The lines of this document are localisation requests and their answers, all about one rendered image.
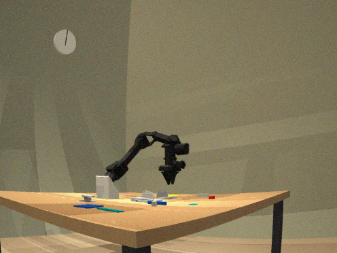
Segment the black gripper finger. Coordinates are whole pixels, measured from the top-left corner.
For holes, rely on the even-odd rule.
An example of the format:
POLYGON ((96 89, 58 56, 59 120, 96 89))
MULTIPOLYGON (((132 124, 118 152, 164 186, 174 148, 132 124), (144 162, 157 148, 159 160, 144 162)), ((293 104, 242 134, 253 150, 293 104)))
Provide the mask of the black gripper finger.
POLYGON ((174 184, 175 182, 175 177, 176 175, 178 174, 179 172, 173 172, 172 175, 171 175, 171 184, 174 184))
POLYGON ((170 185, 170 183, 171 183, 171 175, 172 175, 173 172, 174 171, 164 171, 164 172, 161 172, 163 174, 163 176, 164 176, 164 178, 166 180, 166 183, 168 185, 170 185))

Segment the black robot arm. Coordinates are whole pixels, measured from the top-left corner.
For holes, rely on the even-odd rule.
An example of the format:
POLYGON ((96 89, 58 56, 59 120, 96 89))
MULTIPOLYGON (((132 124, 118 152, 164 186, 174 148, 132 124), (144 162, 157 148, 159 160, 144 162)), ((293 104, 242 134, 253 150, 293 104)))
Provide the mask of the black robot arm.
MULTIPOLYGON (((134 146, 124 155, 122 160, 115 161, 110 166, 106 166, 106 174, 104 176, 109 176, 113 182, 119 180, 127 171, 129 162, 140 152, 140 150, 151 146, 155 141, 163 143, 161 148, 165 149, 165 156, 176 156, 176 155, 187 155, 189 154, 189 143, 182 144, 177 135, 164 135, 154 132, 144 132, 137 135, 135 138, 134 146), (149 142, 146 136, 152 136, 153 141, 149 142)), ((171 166, 180 167, 185 169, 185 161, 175 161, 172 160, 171 166)))

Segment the blue flat plate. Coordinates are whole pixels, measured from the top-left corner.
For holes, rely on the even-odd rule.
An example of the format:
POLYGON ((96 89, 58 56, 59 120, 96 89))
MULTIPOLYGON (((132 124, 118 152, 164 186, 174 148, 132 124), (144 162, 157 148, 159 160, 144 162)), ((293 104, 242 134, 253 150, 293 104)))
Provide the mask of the blue flat plate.
POLYGON ((83 208, 86 208, 86 209, 88 209, 88 208, 90 208, 90 209, 92 209, 92 208, 98 208, 98 207, 103 207, 103 205, 90 205, 90 204, 85 204, 85 205, 74 205, 74 207, 83 207, 83 208))

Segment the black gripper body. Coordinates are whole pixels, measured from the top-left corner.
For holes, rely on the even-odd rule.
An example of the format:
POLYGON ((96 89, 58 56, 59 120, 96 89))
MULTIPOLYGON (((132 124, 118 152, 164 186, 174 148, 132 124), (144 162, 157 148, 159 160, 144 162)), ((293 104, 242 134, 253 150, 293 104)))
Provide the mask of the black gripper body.
POLYGON ((181 171, 180 167, 171 166, 173 159, 177 160, 176 156, 165 156, 164 158, 165 165, 160 165, 158 170, 159 171, 174 171, 174 172, 181 171))

